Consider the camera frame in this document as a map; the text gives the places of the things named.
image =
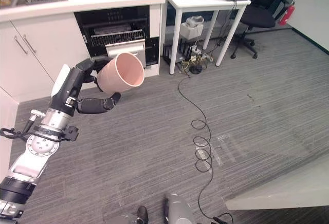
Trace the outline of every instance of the cabinet handle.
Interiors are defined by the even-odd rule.
[[[21,47],[22,51],[24,51],[25,54],[27,54],[28,52],[23,48],[23,46],[19,43],[19,41],[17,40],[17,36],[14,36],[15,41],[19,44],[19,46]]]
[[[25,39],[27,45],[29,45],[29,47],[31,48],[31,50],[32,50],[34,53],[36,53],[36,50],[35,50],[34,48],[32,48],[31,44],[30,44],[29,41],[27,40],[27,38],[26,38],[26,34],[24,34],[23,37],[24,37],[24,39]]]

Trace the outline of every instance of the fire extinguisher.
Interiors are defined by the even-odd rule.
[[[294,3],[292,3],[288,8],[287,10],[284,12],[282,18],[280,19],[279,21],[279,25],[285,25],[288,21],[288,19],[290,18],[290,16],[292,15],[292,13],[294,12],[295,10],[295,7],[294,7]]]

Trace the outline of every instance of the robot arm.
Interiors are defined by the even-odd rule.
[[[0,224],[17,223],[14,218],[23,214],[48,159],[58,150],[62,141],[76,140],[78,129],[67,126],[75,110],[83,114],[98,114],[111,110],[117,104],[121,97],[119,93],[104,100],[78,100],[82,84],[96,80],[90,75],[92,70],[98,72],[108,62],[109,58],[106,57],[100,60],[87,59],[73,68],[64,65],[53,86],[47,112],[32,110],[21,133],[14,129],[1,129],[2,136],[24,140],[26,149],[0,184]],[[41,124],[34,126],[30,132],[36,118],[42,118]]]

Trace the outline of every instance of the pink cup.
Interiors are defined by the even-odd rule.
[[[105,93],[124,92],[144,81],[141,61],[131,53],[118,54],[97,75],[97,83]]]

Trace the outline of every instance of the black office chair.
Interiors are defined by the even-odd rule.
[[[269,10],[269,8],[274,1],[275,0],[251,0],[251,4],[246,7],[246,10],[240,20],[240,22],[247,25],[248,28],[237,39],[238,44],[231,55],[231,59],[235,58],[235,52],[242,45],[250,49],[254,53],[253,58],[257,59],[257,51],[253,48],[255,45],[254,40],[245,38],[245,36],[247,31],[251,30],[253,27],[271,28],[276,25],[276,20],[287,10],[290,4],[286,0],[280,0],[284,3],[284,7],[278,15],[273,18],[273,13]]]

